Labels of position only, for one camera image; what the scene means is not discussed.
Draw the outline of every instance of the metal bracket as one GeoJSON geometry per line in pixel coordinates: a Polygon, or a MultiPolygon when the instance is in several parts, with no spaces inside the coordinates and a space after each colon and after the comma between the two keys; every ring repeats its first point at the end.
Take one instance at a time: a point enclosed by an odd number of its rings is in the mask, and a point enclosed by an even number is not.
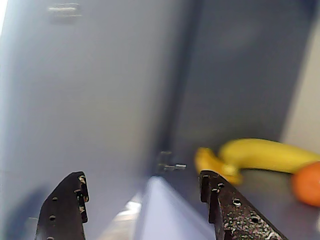
{"type": "Polygon", "coordinates": [[[186,164],[172,164],[172,152],[161,151],[157,157],[157,173],[161,174],[166,171],[185,170],[186,164]]]}
{"type": "Polygon", "coordinates": [[[216,240],[288,240],[234,186],[217,173],[199,176],[200,200],[209,208],[216,240]]]}
{"type": "Polygon", "coordinates": [[[86,176],[73,172],[44,201],[35,240],[85,240],[83,223],[88,221],[86,176]]]}

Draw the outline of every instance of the gray wall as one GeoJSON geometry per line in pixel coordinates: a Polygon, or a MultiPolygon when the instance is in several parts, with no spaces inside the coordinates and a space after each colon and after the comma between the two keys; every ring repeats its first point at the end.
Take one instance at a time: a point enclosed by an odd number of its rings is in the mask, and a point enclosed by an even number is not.
{"type": "Polygon", "coordinates": [[[279,139],[314,4],[203,1],[172,131],[176,154],[235,138],[279,139]]]}
{"type": "Polygon", "coordinates": [[[28,218],[73,171],[86,173],[84,227],[87,239],[97,239],[155,160],[189,1],[76,0],[82,17],[51,21],[47,8],[59,2],[8,1],[0,239],[26,239],[28,218]]]}

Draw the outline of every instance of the banana peel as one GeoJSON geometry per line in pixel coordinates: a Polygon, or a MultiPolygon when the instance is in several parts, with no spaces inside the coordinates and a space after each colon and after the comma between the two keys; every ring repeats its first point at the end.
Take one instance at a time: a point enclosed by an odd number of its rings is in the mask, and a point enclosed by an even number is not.
{"type": "Polygon", "coordinates": [[[209,148],[200,147],[195,154],[195,167],[198,173],[211,170],[237,185],[242,182],[240,169],[294,174],[319,160],[319,154],[296,146],[259,138],[242,138],[223,145],[218,157],[209,148]]]}

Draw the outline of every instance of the orange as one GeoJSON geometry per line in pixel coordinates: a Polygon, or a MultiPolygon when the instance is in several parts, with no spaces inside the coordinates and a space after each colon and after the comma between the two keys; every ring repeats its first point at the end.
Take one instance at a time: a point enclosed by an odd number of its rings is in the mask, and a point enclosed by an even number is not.
{"type": "Polygon", "coordinates": [[[292,190],[301,202],[320,207],[320,161],[303,167],[293,175],[292,190]]]}

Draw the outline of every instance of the table surface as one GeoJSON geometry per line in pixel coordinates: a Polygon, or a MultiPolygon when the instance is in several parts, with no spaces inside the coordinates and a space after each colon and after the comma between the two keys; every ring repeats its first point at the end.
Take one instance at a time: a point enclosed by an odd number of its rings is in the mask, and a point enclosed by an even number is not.
{"type": "MultiPolygon", "coordinates": [[[[244,182],[238,190],[289,240],[319,240],[317,222],[320,208],[298,202],[291,193],[290,174],[243,170],[244,182]]],[[[168,172],[164,178],[205,219],[207,206],[200,202],[198,177],[191,166],[185,171],[168,172]]]]}

